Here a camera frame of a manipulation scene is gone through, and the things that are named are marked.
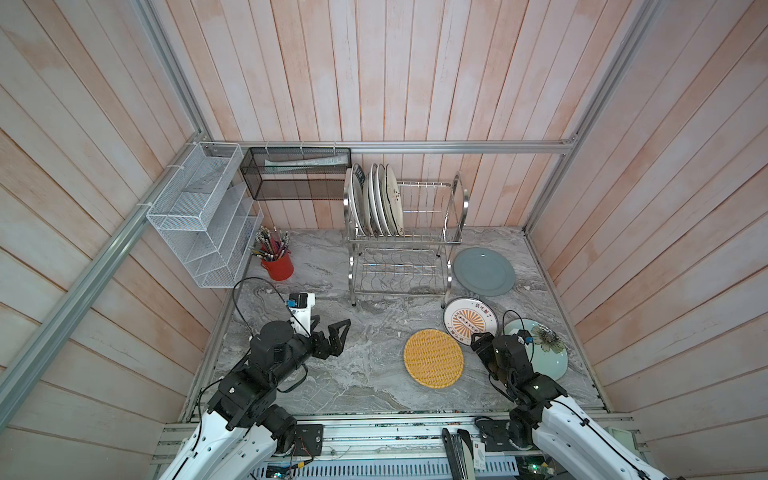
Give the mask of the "cream floral plate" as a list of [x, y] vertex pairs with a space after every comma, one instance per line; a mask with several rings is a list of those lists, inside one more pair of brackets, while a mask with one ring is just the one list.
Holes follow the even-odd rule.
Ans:
[[389, 210], [393, 219], [395, 235], [402, 236], [404, 234], [402, 199], [397, 183], [397, 178], [391, 165], [386, 166], [386, 188]]

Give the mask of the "green rim white plate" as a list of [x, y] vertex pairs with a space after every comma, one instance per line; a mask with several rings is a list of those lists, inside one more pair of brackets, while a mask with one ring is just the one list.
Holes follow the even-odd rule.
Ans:
[[351, 166], [349, 194], [351, 196], [350, 205], [351, 205], [354, 221], [358, 227], [358, 230], [360, 231], [360, 234], [362, 236], [366, 236], [368, 232], [366, 230], [365, 222], [364, 222], [362, 174], [363, 172], [359, 165], [353, 164]]

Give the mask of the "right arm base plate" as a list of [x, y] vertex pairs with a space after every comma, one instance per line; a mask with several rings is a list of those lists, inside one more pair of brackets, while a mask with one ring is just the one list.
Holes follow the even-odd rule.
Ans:
[[514, 436], [516, 430], [513, 429], [509, 420], [481, 416], [474, 419], [474, 425], [488, 452], [528, 451], [533, 448], [525, 438], [520, 439]]

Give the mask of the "large orange sunburst plate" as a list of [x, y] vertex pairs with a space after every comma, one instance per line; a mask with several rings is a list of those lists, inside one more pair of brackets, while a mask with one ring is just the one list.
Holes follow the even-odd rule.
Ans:
[[369, 204], [370, 204], [370, 211], [371, 211], [371, 218], [372, 218], [372, 227], [375, 231], [375, 235], [377, 237], [381, 237], [384, 235], [384, 230], [379, 218], [379, 211], [377, 207], [377, 164], [373, 164], [370, 168], [368, 180], [369, 180], [369, 186], [368, 186], [368, 196], [369, 196]]

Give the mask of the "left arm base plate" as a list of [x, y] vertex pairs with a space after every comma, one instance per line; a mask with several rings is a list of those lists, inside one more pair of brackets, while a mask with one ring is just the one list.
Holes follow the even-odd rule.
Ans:
[[298, 424], [290, 443], [293, 456], [316, 457], [322, 452], [324, 426], [322, 424]]

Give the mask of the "black mesh wall basket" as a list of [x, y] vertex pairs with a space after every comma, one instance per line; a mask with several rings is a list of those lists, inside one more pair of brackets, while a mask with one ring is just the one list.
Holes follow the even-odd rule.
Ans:
[[240, 173], [254, 200], [341, 200], [351, 150], [340, 147], [250, 147]]

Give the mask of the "yellow woven round plate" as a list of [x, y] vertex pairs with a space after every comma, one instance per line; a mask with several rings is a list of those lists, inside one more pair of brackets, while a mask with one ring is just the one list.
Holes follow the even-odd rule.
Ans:
[[405, 344], [403, 359], [409, 375], [432, 389], [452, 386], [464, 371], [464, 354], [458, 342], [435, 329], [413, 334]]

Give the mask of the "steel two-tier dish rack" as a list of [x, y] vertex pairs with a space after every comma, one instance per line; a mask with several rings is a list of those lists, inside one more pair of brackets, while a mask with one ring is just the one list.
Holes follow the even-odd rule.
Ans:
[[469, 192], [461, 176], [450, 181], [400, 180], [404, 234], [388, 236], [377, 175], [384, 235], [369, 237], [360, 234], [352, 215], [350, 169], [343, 204], [351, 303], [357, 304], [362, 296], [404, 296], [437, 298], [445, 306], [454, 278], [455, 250], [462, 243], [469, 210]]

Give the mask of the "white plate green characters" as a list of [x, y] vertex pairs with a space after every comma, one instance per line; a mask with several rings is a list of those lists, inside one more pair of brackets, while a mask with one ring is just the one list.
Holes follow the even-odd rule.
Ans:
[[380, 211], [384, 217], [388, 236], [394, 236], [396, 233], [394, 220], [390, 211], [390, 203], [387, 194], [387, 182], [386, 182], [386, 167], [384, 164], [379, 164], [377, 169], [378, 181], [379, 181], [379, 196], [381, 199]]

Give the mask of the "grey-green round plate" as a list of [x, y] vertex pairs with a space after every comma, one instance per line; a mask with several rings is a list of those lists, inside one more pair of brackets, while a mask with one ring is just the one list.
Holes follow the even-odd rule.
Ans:
[[458, 282], [481, 296], [500, 296], [516, 284], [512, 264], [500, 253], [481, 247], [462, 250], [455, 258], [453, 270]]

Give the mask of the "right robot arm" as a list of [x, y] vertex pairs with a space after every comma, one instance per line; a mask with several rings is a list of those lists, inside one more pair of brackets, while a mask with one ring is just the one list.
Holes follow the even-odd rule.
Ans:
[[576, 479], [665, 479], [594, 421], [551, 377], [533, 369], [518, 334], [474, 333], [471, 348], [491, 385], [513, 402], [509, 436], [536, 447]]

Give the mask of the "black round plate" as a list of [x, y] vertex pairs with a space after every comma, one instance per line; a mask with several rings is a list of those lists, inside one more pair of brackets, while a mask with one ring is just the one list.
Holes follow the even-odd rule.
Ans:
[[369, 182], [368, 178], [365, 178], [362, 184], [362, 197], [363, 197], [363, 221], [366, 235], [369, 237], [375, 236], [375, 229], [373, 221], [371, 219], [370, 199], [369, 199]]

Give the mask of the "red pencil cup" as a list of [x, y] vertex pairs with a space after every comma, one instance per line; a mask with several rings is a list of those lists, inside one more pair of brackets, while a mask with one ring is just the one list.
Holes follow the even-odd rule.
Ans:
[[285, 281], [294, 273], [294, 266], [289, 253], [285, 253], [279, 258], [271, 261], [262, 259], [261, 266], [274, 281]]

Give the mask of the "small orange sunburst plate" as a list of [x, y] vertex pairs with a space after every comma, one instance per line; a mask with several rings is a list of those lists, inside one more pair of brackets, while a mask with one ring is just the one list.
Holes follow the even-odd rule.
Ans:
[[447, 333], [460, 344], [470, 346], [474, 334], [496, 334], [499, 322], [494, 311], [484, 302], [470, 297], [451, 300], [443, 309]]

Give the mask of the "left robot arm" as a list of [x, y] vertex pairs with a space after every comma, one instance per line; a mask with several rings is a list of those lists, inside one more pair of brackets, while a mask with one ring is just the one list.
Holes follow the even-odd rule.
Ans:
[[344, 349], [351, 321], [306, 333], [286, 322], [263, 326], [249, 352], [217, 385], [199, 426], [164, 471], [164, 479], [246, 479], [294, 445], [297, 420], [275, 404], [279, 384], [311, 358]]

